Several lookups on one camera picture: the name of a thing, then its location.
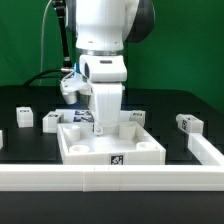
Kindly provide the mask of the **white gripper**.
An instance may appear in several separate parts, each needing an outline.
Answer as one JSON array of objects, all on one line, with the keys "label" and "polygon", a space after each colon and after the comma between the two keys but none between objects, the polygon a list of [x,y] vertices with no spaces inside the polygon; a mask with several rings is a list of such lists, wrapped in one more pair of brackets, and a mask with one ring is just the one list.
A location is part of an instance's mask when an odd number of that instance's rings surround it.
[{"label": "white gripper", "polygon": [[127,69],[122,56],[81,55],[79,71],[61,80],[60,89],[67,104],[77,102],[76,92],[89,97],[88,107],[94,118],[93,132],[103,134],[101,124],[116,124],[122,101],[122,83]]}]

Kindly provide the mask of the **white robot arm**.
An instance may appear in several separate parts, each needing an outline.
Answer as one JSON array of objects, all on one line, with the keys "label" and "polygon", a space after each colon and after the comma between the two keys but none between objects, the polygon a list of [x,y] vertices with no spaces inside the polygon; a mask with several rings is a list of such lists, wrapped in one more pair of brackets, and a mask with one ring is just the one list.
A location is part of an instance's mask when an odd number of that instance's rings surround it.
[{"label": "white robot arm", "polygon": [[60,84],[67,103],[76,94],[89,97],[93,130],[101,135],[118,123],[127,69],[124,43],[138,43],[152,32],[155,9],[152,0],[74,0],[66,21],[76,33],[78,63]]}]

